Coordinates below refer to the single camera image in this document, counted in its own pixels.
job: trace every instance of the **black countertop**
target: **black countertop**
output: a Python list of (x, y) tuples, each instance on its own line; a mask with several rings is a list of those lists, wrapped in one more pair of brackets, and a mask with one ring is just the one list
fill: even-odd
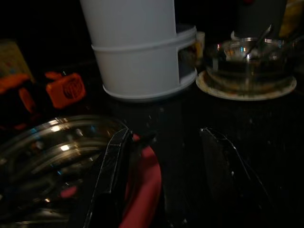
[(136, 134), (156, 131), (152, 145), (162, 173), (165, 217), (158, 227), (223, 227), (235, 224), (242, 214), (219, 212), (206, 181), (199, 129), (213, 128), (226, 135), (242, 158), (254, 169), (280, 215), (300, 219), (304, 185), (304, 95), (298, 89), (281, 98), (240, 102), (219, 99), (200, 91), (195, 83), (172, 98), (144, 104), (112, 99), (102, 89), (98, 69), (81, 66), (69, 69), (85, 80), (88, 95), (80, 103), (50, 114), (104, 114), (125, 122)]

